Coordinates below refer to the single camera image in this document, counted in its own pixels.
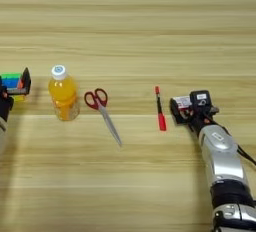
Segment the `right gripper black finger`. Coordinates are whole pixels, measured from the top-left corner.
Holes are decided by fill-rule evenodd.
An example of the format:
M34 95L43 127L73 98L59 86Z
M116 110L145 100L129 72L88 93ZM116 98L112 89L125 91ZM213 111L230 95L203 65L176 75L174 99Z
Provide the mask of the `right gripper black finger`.
M189 97L170 99L170 112L177 124L187 124L190 118L191 101Z

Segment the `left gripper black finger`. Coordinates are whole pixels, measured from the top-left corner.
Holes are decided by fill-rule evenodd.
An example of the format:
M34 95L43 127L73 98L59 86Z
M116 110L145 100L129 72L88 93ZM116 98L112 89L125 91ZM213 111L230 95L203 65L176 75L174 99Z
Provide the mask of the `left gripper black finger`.
M15 88L8 88L7 92L9 95L28 95L31 87L31 77L28 68L22 73L19 83Z

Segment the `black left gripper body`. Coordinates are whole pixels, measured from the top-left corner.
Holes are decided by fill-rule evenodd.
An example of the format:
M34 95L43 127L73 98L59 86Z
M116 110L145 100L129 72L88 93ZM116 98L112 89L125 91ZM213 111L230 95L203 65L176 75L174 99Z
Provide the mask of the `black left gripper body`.
M9 112L12 110L14 99L8 94L5 86L0 86L0 117L8 120Z

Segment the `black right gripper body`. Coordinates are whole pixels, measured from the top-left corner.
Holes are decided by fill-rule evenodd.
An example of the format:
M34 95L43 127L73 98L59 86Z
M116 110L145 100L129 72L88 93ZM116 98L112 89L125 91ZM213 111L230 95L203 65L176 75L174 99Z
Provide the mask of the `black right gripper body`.
M205 126L216 125L213 116L219 112L217 107L191 110L188 116L188 126L192 132L199 133Z

